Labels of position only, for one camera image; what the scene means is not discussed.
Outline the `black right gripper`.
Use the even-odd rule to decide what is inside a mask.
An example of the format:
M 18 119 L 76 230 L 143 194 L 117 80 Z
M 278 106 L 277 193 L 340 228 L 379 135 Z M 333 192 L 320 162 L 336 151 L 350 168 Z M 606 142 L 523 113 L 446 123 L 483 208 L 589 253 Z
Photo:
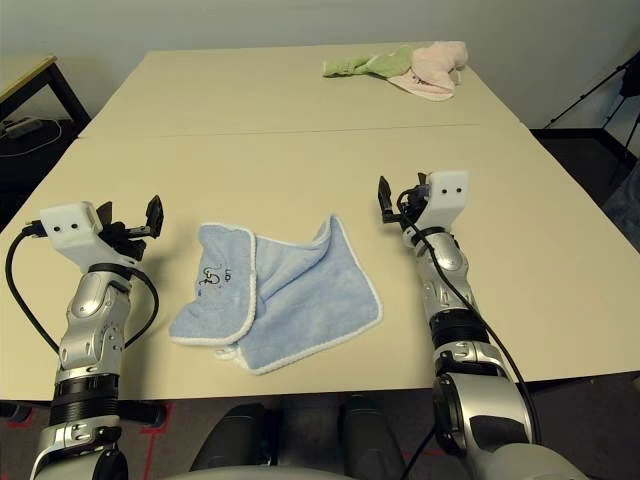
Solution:
M 381 218 L 384 224 L 399 223 L 402 226 L 417 226 L 419 218 L 423 214 L 428 204 L 429 175 L 419 172 L 418 185 L 404 190 L 398 196 L 398 211 L 394 212 L 391 202 L 391 188 L 384 176 L 379 178 L 378 183 L 378 202 L 381 210 Z

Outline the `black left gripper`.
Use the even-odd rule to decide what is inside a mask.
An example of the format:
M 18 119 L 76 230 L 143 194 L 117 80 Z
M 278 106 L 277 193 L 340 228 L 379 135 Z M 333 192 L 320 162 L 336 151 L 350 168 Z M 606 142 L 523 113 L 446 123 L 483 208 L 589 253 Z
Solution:
M 141 261 L 146 249 L 143 237 L 157 238 L 161 234 L 164 222 L 163 204 L 158 195 L 148 203 L 146 224 L 128 228 L 123 222 L 112 223 L 113 203 L 107 201 L 97 208 L 97 215 L 103 227 L 102 240 L 116 252 L 136 261 Z

